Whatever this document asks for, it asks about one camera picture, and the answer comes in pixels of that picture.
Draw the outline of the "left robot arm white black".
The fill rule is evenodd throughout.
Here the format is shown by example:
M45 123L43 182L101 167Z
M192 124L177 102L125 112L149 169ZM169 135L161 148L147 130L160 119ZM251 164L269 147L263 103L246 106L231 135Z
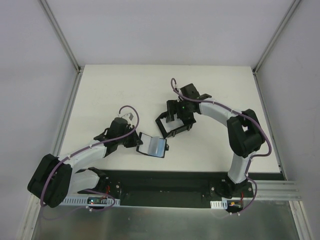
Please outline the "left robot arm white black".
M116 117L110 127L72 154L45 155L31 177L27 190L51 208L62 203L67 195L81 191L106 194L106 173L89 165L106 158L120 145L135 148L143 144L132 124L132 118L133 115L129 113Z

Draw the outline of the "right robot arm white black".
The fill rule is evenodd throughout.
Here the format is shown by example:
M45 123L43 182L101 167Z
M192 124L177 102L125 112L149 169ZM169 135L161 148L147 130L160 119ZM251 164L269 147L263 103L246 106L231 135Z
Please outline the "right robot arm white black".
M237 197L248 181L247 174L252 158L266 141L256 113L252 109L239 112L217 102L209 94L199 94L192 83L178 88L176 80L172 78L170 84L178 97L166 102L165 123L176 123L180 126L169 132L162 129L163 136L174 137L178 133L189 131L196 122L195 113L223 124L227 128L233 157L225 179L214 190L217 195L227 199Z

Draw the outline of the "black plastic card tray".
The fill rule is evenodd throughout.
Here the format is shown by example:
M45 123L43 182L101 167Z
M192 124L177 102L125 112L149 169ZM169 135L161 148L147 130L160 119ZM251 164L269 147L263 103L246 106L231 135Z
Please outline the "black plastic card tray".
M167 139L173 138L182 132L190 131L196 123L196 120L193 116L181 120L176 113L170 115L168 111L165 111L155 119L155 123L160 130L162 137Z

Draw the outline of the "black leather card holder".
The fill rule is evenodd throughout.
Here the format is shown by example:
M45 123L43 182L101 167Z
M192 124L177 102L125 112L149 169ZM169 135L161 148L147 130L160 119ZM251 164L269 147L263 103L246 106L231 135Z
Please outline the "black leather card holder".
M136 147L136 151L142 155L156 158L164 158L169 150L167 139L160 136L150 136L143 132L139 133L142 145Z

